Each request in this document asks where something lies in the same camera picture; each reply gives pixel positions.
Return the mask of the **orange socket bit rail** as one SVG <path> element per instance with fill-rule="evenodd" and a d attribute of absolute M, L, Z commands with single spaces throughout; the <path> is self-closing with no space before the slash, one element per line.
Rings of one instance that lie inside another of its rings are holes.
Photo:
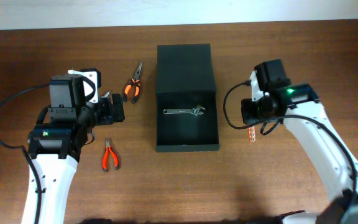
<path fill-rule="evenodd" d="M 249 132 L 249 141 L 255 142 L 256 141 L 255 127 L 254 126 L 249 127 L 248 132 Z"/>

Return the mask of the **orange black needle-nose pliers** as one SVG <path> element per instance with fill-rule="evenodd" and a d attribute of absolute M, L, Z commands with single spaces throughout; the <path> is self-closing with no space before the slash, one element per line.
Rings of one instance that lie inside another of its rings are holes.
<path fill-rule="evenodd" d="M 137 69 L 134 72 L 134 76 L 127 82 L 124 88 L 123 97 L 122 97 L 124 102 L 128 100 L 128 95 L 132 88 L 134 88 L 135 91 L 131 103 L 135 104 L 139 99 L 140 87 L 141 87 L 141 81 L 140 81 L 141 71 L 142 71 L 142 62 L 139 63 Z"/>

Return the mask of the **silver adjustable wrench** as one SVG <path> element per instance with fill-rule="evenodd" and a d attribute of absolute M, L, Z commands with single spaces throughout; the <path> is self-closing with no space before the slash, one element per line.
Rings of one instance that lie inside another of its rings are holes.
<path fill-rule="evenodd" d="M 164 109 L 163 114 L 192 114 L 194 116 L 199 116 L 204 114 L 206 108 L 204 106 L 198 105 L 190 109 Z"/>

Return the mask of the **black box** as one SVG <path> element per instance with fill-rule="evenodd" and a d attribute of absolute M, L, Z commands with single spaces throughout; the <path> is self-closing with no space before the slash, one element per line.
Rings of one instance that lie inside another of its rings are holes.
<path fill-rule="evenodd" d="M 209 44 L 157 47 L 157 152 L 218 151 L 216 82 Z M 204 114 L 163 114 L 204 106 Z"/>

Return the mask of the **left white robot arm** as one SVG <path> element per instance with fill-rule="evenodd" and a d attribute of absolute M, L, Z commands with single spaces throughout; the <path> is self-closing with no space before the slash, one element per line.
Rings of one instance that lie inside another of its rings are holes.
<path fill-rule="evenodd" d="M 81 149 L 95 126 L 124 121 L 120 94 L 97 95 L 98 85 L 82 75 L 52 77 L 51 104 L 37 118 L 28 137 L 29 189 L 23 223 L 63 223 L 71 182 Z"/>

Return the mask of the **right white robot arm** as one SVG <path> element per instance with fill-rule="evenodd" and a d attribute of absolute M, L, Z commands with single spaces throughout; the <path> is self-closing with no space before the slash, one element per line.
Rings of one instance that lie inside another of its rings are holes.
<path fill-rule="evenodd" d="M 317 170 L 329 199 L 319 213 L 299 211 L 272 218 L 274 223 L 358 223 L 358 160 L 328 119 L 308 84 L 245 85 L 252 97 L 242 101 L 244 128 L 283 124 L 298 140 Z"/>

